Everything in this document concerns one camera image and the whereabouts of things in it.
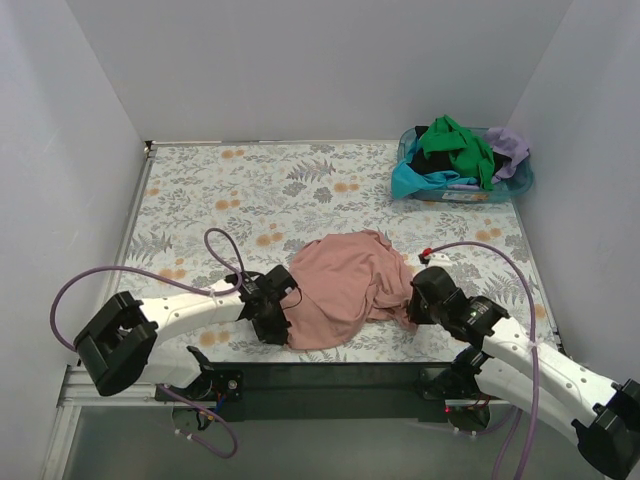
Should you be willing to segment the pink printed t shirt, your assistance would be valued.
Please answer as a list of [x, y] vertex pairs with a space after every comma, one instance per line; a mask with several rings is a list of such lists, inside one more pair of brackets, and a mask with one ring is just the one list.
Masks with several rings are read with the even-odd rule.
[[296, 253], [289, 272], [300, 289], [281, 301], [293, 350], [343, 345], [368, 322], [415, 330], [407, 313], [413, 272], [377, 231], [314, 240]]

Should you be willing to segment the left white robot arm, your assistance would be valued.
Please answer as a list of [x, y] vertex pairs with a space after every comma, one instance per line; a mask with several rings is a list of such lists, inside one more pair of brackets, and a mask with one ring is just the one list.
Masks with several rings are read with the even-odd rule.
[[139, 381], [185, 391], [211, 373], [213, 365], [198, 348], [167, 347], [167, 342], [214, 324], [247, 320], [260, 341], [282, 345], [291, 323], [281, 301], [298, 289], [278, 265], [266, 274], [229, 274], [203, 295], [136, 299], [128, 291], [118, 292], [73, 345], [102, 396], [119, 394]]

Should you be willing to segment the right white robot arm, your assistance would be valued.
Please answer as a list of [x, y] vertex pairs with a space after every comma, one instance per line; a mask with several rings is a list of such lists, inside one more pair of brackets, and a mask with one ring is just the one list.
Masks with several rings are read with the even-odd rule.
[[629, 476], [639, 462], [637, 381], [616, 382], [533, 342], [506, 309], [466, 296], [441, 267], [421, 271], [411, 287], [410, 321], [437, 324], [467, 345], [428, 381], [429, 394], [507, 401], [564, 435], [604, 476]]

